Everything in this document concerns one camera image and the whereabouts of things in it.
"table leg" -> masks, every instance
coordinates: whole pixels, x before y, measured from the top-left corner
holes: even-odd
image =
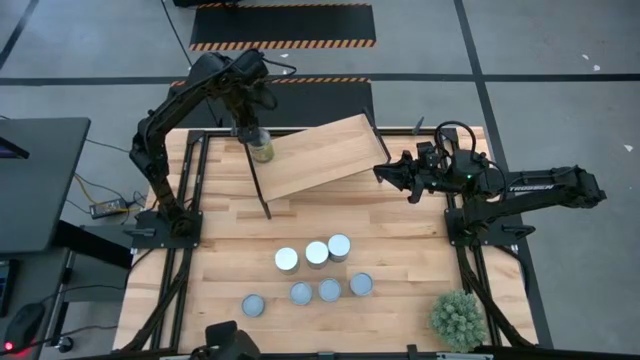
[[[55,246],[69,248],[124,269],[131,268],[131,250],[94,235],[66,221],[58,221]]]

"wooden tabletop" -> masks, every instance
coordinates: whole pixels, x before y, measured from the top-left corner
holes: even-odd
[[[482,128],[474,131],[477,150],[488,153]],[[174,130],[166,140],[174,191],[187,132]],[[469,148],[469,136],[458,133],[461,147]],[[432,140],[385,137],[392,161],[405,149],[415,155],[416,142]],[[263,353],[404,352],[407,344],[416,344],[419,351],[447,349],[427,320],[438,295],[461,287],[455,251],[447,240],[444,195],[425,193],[420,203],[411,205],[406,191],[378,184],[366,171],[276,199],[269,203],[273,219],[267,220],[245,156],[236,139],[211,140],[201,200],[202,240],[191,266],[181,352],[204,344],[206,326],[227,320],[236,320]],[[150,193],[149,204],[153,200]],[[326,241],[335,233],[352,240],[345,262],[321,270],[303,262],[290,276],[276,269],[279,248],[293,247],[302,255],[309,242]],[[494,300],[520,333],[536,342],[518,263],[493,248],[483,249]],[[165,250],[155,250],[129,276],[114,348],[131,340],[155,307],[164,258]],[[469,260],[473,266],[472,256]],[[361,271],[374,278],[375,289],[371,296],[357,298],[347,282]],[[329,277],[343,287],[335,303],[317,296],[318,282]],[[291,285],[301,280],[314,287],[307,306],[288,299]],[[242,313],[242,298],[250,293],[266,301],[261,317]],[[170,319],[165,318],[163,345],[168,344],[172,311]]]

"computer monitor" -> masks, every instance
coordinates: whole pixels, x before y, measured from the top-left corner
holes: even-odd
[[[29,152],[0,137],[0,159],[27,159]]]

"succulent plant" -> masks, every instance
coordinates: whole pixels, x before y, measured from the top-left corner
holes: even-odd
[[[466,353],[487,336],[476,298],[462,290],[441,295],[433,307],[431,327],[455,352]]]

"concrete floor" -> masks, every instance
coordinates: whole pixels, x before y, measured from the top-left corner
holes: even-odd
[[[284,60],[279,55],[289,54],[286,61],[298,66],[300,74],[472,73],[453,0],[370,3],[376,47],[270,50],[268,57]],[[0,2],[0,47],[27,4]],[[640,72],[638,1],[463,4],[485,74]],[[188,43],[195,10],[174,8],[170,2],[167,6]],[[198,54],[190,56],[197,59]],[[0,68],[0,84],[10,78],[179,77],[187,68],[159,0],[39,0]],[[167,88],[0,86],[0,114],[86,116],[92,120],[91,139],[128,148],[137,121],[164,99]],[[538,228],[529,244],[554,346],[640,354],[640,223],[634,210],[640,206],[640,84],[504,82],[488,83],[487,88],[511,171],[579,164],[597,176],[609,196],[592,210],[553,208],[523,217]],[[413,125],[420,116],[425,125],[451,119],[487,125],[474,82],[374,81],[372,91],[379,125]],[[491,140],[495,149],[495,134]],[[625,145],[635,149],[628,151]],[[117,151],[87,144],[78,173],[127,198],[135,190],[146,193],[144,178]],[[91,191],[96,198],[111,198],[108,192]],[[88,207],[77,184],[69,199]],[[94,222],[70,205],[63,219],[75,224],[122,220]],[[118,316],[115,302],[74,304],[65,328],[111,325]],[[113,336],[113,331],[78,335],[73,352],[60,356],[48,349],[42,357],[104,354]]]

